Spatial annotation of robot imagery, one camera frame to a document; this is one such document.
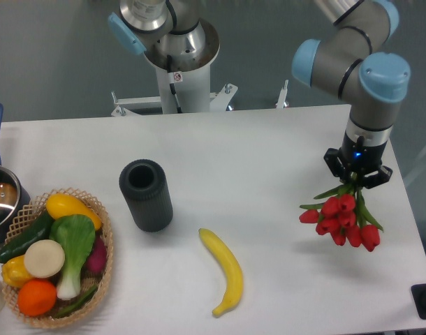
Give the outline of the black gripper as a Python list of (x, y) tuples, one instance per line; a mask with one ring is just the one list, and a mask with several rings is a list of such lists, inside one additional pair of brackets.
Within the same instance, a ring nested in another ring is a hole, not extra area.
[(385, 146), (386, 142), (375, 147), (361, 145), (345, 134), (341, 147), (329, 148), (323, 158), (332, 175), (341, 182), (350, 182), (353, 172), (359, 172), (357, 187), (371, 189), (388, 183), (392, 176), (392, 169), (381, 165)]

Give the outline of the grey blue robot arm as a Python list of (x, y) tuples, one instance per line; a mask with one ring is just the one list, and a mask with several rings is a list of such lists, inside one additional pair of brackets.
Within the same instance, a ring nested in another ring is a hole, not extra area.
[[(373, 188), (391, 177), (381, 158), (411, 75), (406, 60), (381, 51), (399, 14), (389, 1), (319, 1), (318, 7), (337, 32), (326, 41), (303, 42), (291, 72), (351, 106), (340, 148), (327, 150), (324, 159), (342, 182)], [(226, 108), (230, 96), (210, 91), (219, 37), (200, 17), (197, 1), (121, 1), (108, 26), (125, 49), (155, 68), (164, 113)]]

